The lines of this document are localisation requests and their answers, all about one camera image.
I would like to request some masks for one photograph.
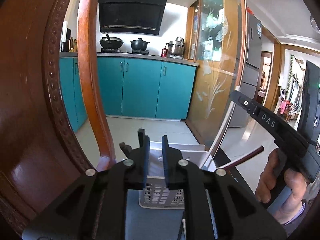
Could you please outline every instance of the red bottle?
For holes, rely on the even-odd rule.
[[[161,51],[161,57],[167,57],[167,52],[168,52],[167,46],[164,46],[164,48]]]

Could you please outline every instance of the stainless steel pot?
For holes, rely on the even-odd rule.
[[[179,45],[179,46],[183,46],[183,42],[181,41],[170,41],[169,43],[166,43],[167,45],[168,44],[171,44],[171,45]]]
[[[170,44],[170,43],[166,43],[166,44],[168,45],[168,53],[169,54],[183,56],[184,46],[177,45],[177,44]]]
[[[182,44],[184,44],[184,38],[182,38],[182,37],[177,37],[176,41],[180,41]]]

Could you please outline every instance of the sleeve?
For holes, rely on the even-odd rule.
[[[304,219],[306,214],[309,211],[310,203],[308,203],[306,200],[302,200],[302,208],[303,210],[300,211],[292,220],[290,220],[288,223],[282,225],[284,230],[287,233],[287,236],[291,235],[291,233],[298,227],[298,225],[301,223],[301,221]]]

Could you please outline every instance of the doorway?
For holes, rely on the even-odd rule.
[[[268,86],[271,76],[272,65],[272,52],[262,51],[261,52],[261,63],[260,72],[258,77],[256,101],[260,104],[264,104],[265,98],[268,92]]]

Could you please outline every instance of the hanging vine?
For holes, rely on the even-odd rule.
[[[289,77],[288,77],[288,83],[287,83],[287,90],[285,91],[285,98],[288,99],[289,96],[289,89],[292,79],[292,64],[293,64],[293,55],[290,55],[290,69],[289,69]]]

